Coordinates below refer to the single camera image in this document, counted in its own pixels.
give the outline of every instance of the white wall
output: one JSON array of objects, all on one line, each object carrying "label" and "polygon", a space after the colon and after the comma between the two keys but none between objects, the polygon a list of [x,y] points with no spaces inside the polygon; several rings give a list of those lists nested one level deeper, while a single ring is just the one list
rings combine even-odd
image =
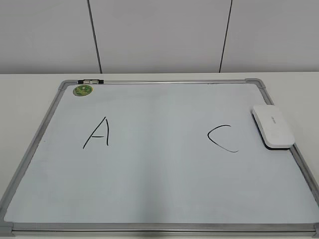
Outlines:
[{"label": "white wall", "polygon": [[218,72],[230,0],[91,0],[103,73]]},{"label": "white wall", "polygon": [[[231,0],[90,0],[103,73],[218,72]],[[319,71],[318,0],[233,0],[222,72]],[[86,0],[1,0],[0,74],[99,73]]]},{"label": "white wall", "polygon": [[318,0],[233,0],[221,72],[319,71]]},{"label": "white wall", "polygon": [[1,0],[0,73],[99,73],[85,0]]}]

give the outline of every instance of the whiteboard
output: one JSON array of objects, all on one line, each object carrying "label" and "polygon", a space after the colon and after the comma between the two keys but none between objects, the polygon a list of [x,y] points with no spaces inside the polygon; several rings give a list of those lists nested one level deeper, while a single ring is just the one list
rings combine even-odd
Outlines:
[{"label": "whiteboard", "polygon": [[260,138],[251,107],[265,102],[256,85],[93,85],[84,97],[75,87],[66,88],[5,221],[319,221],[291,152],[268,150]]}]

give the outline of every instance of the green sticker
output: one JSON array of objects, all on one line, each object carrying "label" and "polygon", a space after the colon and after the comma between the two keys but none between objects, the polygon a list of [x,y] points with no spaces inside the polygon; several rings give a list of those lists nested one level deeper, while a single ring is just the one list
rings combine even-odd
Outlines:
[{"label": "green sticker", "polygon": [[82,85],[74,88],[73,94],[75,96],[87,96],[93,91],[93,88],[89,85]]}]

